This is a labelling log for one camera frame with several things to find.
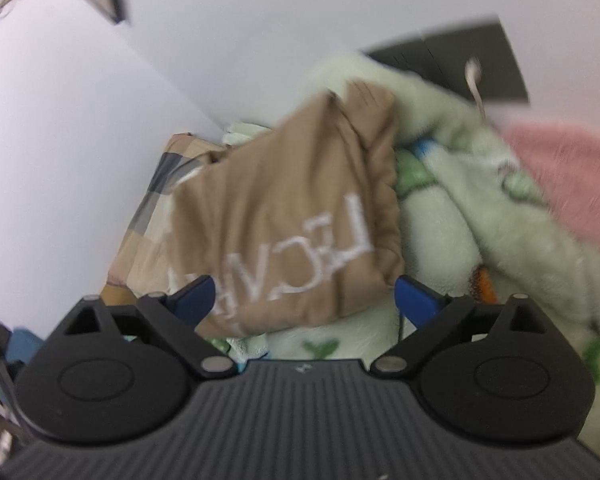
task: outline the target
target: white wall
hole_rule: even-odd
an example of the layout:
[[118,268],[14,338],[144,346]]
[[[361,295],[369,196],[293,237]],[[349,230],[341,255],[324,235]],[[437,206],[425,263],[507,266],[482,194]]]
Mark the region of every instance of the white wall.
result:
[[270,123],[330,52],[498,14],[535,112],[600,123],[600,0],[128,0],[127,40],[219,121]]
[[82,0],[0,20],[0,320],[41,336],[97,292],[173,133],[220,130]]

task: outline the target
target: ribbed black surface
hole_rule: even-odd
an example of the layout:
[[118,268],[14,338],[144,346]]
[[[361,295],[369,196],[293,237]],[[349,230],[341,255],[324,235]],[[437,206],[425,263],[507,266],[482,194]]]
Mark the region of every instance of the ribbed black surface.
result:
[[358,362],[253,362],[205,383],[175,420],[100,449],[39,442],[4,471],[27,480],[588,480],[600,462],[574,440],[482,446],[435,425],[404,384]]

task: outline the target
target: white hook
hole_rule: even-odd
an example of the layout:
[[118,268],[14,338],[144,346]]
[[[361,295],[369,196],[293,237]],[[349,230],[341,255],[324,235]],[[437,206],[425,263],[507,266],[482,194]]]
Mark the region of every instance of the white hook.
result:
[[482,68],[480,66],[480,61],[477,59],[477,57],[472,57],[464,66],[464,79],[469,87],[469,92],[471,92],[471,95],[474,96],[474,101],[478,107],[478,111],[480,112],[480,117],[482,117],[482,120],[484,121],[486,120],[487,115],[484,111],[482,97],[480,97],[480,92],[478,92],[478,83],[480,82],[481,77]]

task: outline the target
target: round joint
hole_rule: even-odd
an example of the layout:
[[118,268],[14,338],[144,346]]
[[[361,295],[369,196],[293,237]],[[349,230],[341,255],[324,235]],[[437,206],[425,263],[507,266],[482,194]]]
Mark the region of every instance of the round joint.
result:
[[474,380],[483,390],[501,399],[528,399],[549,385],[549,372],[531,359],[495,357],[480,364]]
[[200,365],[205,372],[210,374],[219,374],[230,370],[234,365],[234,362],[223,355],[214,355],[202,359]]
[[76,400],[104,401],[124,394],[134,383],[134,373],[128,365],[114,359],[79,361],[65,369],[58,385]]
[[407,367],[407,361],[397,355],[385,355],[376,361],[376,369],[383,374],[396,374]]

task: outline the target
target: pink towel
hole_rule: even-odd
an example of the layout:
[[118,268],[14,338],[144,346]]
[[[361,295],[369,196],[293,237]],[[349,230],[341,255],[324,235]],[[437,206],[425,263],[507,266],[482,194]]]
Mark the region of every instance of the pink towel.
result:
[[544,191],[555,218],[600,247],[600,132],[517,124],[504,139]]

